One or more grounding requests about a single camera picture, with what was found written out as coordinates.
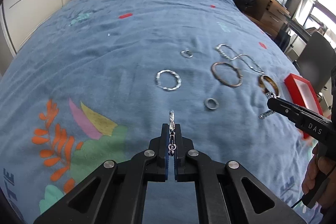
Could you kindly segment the person right hand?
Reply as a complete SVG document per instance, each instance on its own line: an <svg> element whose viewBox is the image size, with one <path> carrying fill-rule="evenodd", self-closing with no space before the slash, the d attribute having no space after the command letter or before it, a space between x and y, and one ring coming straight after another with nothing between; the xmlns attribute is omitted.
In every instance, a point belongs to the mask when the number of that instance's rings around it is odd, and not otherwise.
<svg viewBox="0 0 336 224"><path fill-rule="evenodd" d="M330 160L326 157L320 157L318 160L318 145L314 147L312 154L313 158L310 160L305 177L302 182L302 191L304 194L307 194L315 186L315 177L317 176L318 171L320 170L324 174L328 174L331 169L335 166L335 161ZM322 196L318 200L318 203L322 206L323 209L331 207L335 203L335 169L329 175L329 183Z"/></svg>

